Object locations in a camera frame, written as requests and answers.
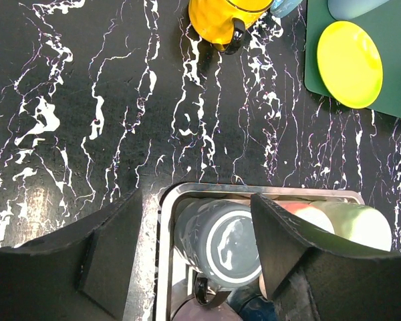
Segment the light blue cup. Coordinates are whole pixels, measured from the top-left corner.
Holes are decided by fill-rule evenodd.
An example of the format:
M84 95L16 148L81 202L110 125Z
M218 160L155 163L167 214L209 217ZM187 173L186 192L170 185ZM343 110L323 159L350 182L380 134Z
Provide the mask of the light blue cup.
M276 18L282 18L292 12L302 0L274 0L270 12Z

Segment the black mug handle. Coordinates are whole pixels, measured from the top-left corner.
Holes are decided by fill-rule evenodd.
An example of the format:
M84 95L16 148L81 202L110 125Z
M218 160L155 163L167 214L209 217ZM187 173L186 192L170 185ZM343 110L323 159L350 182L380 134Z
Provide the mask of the black mug handle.
M245 37L245 23L238 19L238 18L233 18L233 35L232 35L232 40L230 43L226 46L221 45L219 43L214 43L214 46L217 50L224 52L227 55L232 55L236 51L239 50L239 48L242 46L242 41L243 38Z
M204 274L197 274L194 279L194 296L196 301L205 308L213 309L220 306L226 301L230 293L230 291L217 292L214 298L208 301L208 278Z

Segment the black marble table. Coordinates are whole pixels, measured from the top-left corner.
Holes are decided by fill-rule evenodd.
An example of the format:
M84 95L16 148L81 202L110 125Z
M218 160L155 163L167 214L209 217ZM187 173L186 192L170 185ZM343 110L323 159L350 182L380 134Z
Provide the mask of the black marble table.
M176 183L357 191L401 251L401 119L305 89L305 3L264 16L233 56L199 38L187 3L0 1L0 247L141 188L131 320L151 316L158 204Z

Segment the yellow plate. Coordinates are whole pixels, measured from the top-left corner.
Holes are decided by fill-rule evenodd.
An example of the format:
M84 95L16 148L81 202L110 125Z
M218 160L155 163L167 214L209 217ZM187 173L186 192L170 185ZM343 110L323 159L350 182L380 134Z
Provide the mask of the yellow plate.
M319 39L317 62L328 91L343 105L365 108L379 96L382 60L372 38L356 24L329 25Z

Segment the green tray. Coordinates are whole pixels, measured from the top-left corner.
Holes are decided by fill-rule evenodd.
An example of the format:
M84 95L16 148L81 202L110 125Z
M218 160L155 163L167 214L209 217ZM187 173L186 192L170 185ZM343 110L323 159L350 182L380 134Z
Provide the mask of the green tray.
M331 94L319 74L316 49L322 31L334 21L327 0L308 0L305 86L311 92L329 97ZM383 63L382 91L368 108L401 118L401 0L391 0L352 22L367 31Z

